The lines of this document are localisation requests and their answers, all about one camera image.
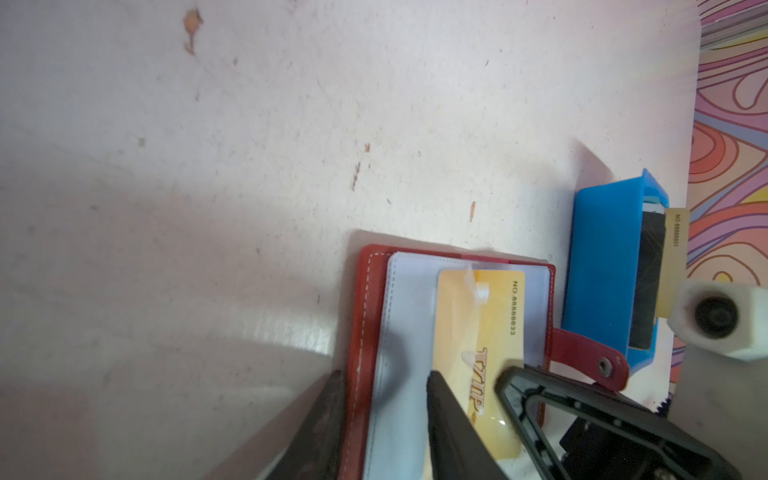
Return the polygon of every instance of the blue plastic holder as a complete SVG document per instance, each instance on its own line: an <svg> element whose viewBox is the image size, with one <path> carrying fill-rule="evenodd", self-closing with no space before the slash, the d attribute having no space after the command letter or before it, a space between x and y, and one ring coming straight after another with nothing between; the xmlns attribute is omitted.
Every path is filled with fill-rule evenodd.
<svg viewBox="0 0 768 480"><path fill-rule="evenodd" d="M653 362L649 350L629 348L643 202L669 207L667 192L643 175L576 193L571 265L563 328L615 348L635 372Z"/></svg>

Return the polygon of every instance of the black rubber knob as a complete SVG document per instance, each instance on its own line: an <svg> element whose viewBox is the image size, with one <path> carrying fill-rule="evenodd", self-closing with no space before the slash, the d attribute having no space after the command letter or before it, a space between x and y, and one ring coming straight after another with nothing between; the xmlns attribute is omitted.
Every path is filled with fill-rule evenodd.
<svg viewBox="0 0 768 480"><path fill-rule="evenodd" d="M709 296L696 305L696 324L705 335L722 339L729 336L739 323L739 310L730 298Z"/></svg>

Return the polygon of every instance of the red wallet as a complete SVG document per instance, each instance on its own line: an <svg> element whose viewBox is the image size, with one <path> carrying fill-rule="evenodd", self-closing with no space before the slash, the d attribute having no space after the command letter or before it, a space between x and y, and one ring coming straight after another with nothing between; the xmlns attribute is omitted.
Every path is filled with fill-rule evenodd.
<svg viewBox="0 0 768 480"><path fill-rule="evenodd" d="M387 280L387 264L389 258L397 252L422 253L489 263L546 266L551 275L544 367L548 369L550 361L554 360L579 370L610 390L619 391L626 386L629 378L629 365L622 353L576 333L553 328L554 265L471 253L446 253L375 244L368 245L360 250L357 264L352 338L346 374L346 420L339 480L360 480L362 476L366 440L368 439L373 379L376 371L376 353L379 348L379 329ZM613 366L612 372L607 378L600 373L599 363L603 357L610 359Z"/></svg>

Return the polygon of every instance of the white table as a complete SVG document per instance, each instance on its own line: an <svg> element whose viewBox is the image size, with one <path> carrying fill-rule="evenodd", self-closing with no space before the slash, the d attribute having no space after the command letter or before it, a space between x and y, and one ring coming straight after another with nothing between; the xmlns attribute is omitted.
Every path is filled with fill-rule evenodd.
<svg viewBox="0 0 768 480"><path fill-rule="evenodd" d="M366 232L548 260L559 318L577 186L684 205L694 2L201 0L197 57L191 2L7 3L4 478L255 475Z"/></svg>

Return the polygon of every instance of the brown stain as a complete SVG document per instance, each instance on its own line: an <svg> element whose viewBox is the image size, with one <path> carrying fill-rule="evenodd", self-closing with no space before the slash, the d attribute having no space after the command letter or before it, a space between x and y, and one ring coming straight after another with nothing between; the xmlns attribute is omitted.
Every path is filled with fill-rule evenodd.
<svg viewBox="0 0 768 480"><path fill-rule="evenodd" d="M357 176L360 175L360 162L357 162L357 165L355 165L355 175L352 177L352 191L355 191L355 186L357 185Z"/></svg>
<svg viewBox="0 0 768 480"><path fill-rule="evenodd" d="M187 35L190 36L190 40L184 44L184 50L190 55L194 53L194 35L200 26L203 24L203 18L200 16L200 9L190 8L187 10L187 14L184 16L184 30L187 31Z"/></svg>

